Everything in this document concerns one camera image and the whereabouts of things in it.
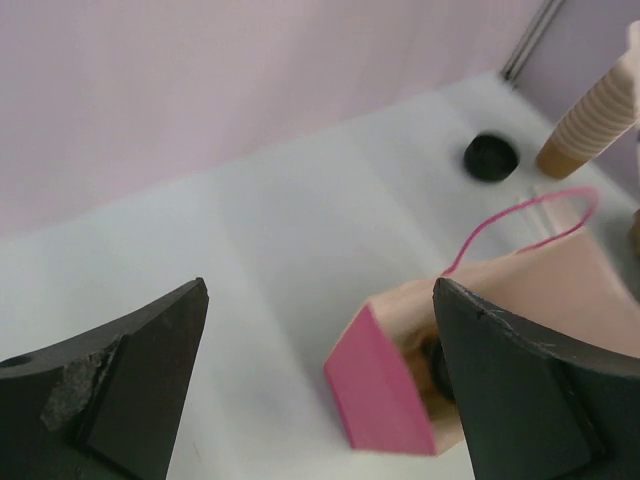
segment pink bag handle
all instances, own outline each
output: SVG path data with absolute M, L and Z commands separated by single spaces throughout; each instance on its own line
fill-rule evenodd
M 596 208 L 598 206 L 598 202 L 599 202 L 598 191 L 594 187 L 584 186 L 584 187 L 569 188 L 567 190 L 561 190 L 559 192 L 546 193 L 544 195 L 540 195 L 539 197 L 534 197 L 531 200 L 527 200 L 526 202 L 519 203 L 517 205 L 509 207 L 500 213 L 496 213 L 494 216 L 488 218 L 487 220 L 482 222 L 480 225 L 478 225 L 476 229 L 471 233 L 471 235 L 469 235 L 469 238 L 467 238 L 467 240 L 462 245 L 460 252 L 456 256 L 451 266 L 447 268 L 444 272 L 442 272 L 442 275 L 443 276 L 450 275 L 451 273 L 455 272 L 458 269 L 458 267 L 460 266 L 460 263 L 462 262 L 462 257 L 464 257 L 464 254 L 467 252 L 467 250 L 469 249 L 469 247 L 471 246 L 475 238 L 478 236 L 480 232 L 482 232 L 482 230 L 487 228 L 489 225 L 496 223 L 501 218 L 506 217 L 507 215 L 510 215 L 513 212 L 516 212 L 518 210 L 523 210 L 532 205 L 539 205 L 544 202 L 557 200 L 558 198 L 562 198 L 562 197 L 583 197 L 588 201 L 588 208 L 584 216 L 582 217 L 582 220 L 580 220 L 575 226 L 571 227 L 569 230 L 559 233 L 558 235 L 555 235 L 553 237 L 547 238 L 546 240 L 542 240 L 541 242 L 538 242 L 534 245 L 529 245 L 528 247 L 524 247 L 518 250 L 517 253 L 527 252 L 529 250 L 535 250 L 536 248 L 540 248 L 555 240 L 566 237 L 567 235 L 571 235 L 576 230 L 582 228 L 584 224 L 587 222 L 587 220 L 591 218 L 591 216 L 595 213 Z

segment white tabletop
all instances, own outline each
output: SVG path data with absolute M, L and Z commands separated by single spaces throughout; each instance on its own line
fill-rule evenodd
M 170 479 L 472 479 L 464 444 L 440 458 L 352 452 L 321 367 L 368 295 L 441 271 L 479 222 L 545 183 L 531 163 L 550 128 L 484 75 L 5 241 L 0 358 L 201 276 L 209 314 Z M 522 153 L 498 185 L 460 169 L 486 129 Z M 599 187 L 592 224 L 635 285 L 634 202 L 591 167 L 565 184 Z M 520 216 L 469 258 L 537 239 Z

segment white table surface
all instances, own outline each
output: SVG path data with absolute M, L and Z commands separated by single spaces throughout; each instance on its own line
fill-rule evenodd
M 464 444 L 440 458 L 352 452 L 321 367 L 368 295 L 441 271 L 480 221 L 545 183 L 531 163 L 550 128 L 483 75 L 4 241 L 0 357 L 202 276 L 209 314 L 170 479 L 472 479 Z M 460 170 L 485 129 L 522 153 L 499 185 Z M 565 184 L 599 187 L 592 225 L 636 285 L 634 202 L 591 167 Z M 520 216 L 469 258 L 536 239 Z

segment paper bag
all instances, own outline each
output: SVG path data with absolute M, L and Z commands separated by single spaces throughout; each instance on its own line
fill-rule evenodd
M 589 201 L 587 213 L 573 228 L 503 257 L 460 265 L 466 249 L 486 226 L 515 210 L 566 196 Z M 640 309 L 589 230 L 582 228 L 596 204 L 595 190 L 581 187 L 507 209 L 473 232 L 442 275 L 540 325 L 640 357 Z M 557 208 L 558 212 L 564 208 L 565 217 L 566 207 L 565 203 Z M 420 379 L 406 355 L 407 343 L 416 332 L 431 329 L 437 334 L 432 292 L 439 276 L 369 298 L 325 363 L 355 449 L 438 455 L 463 440 L 455 405 L 438 395 L 421 398 L 416 386 Z

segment small hole in gripper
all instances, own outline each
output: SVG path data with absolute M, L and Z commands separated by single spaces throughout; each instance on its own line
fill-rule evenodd
M 0 368 L 17 367 L 19 365 L 26 365 L 31 361 L 29 355 L 18 355 L 17 357 L 7 358 L 5 361 L 0 362 Z

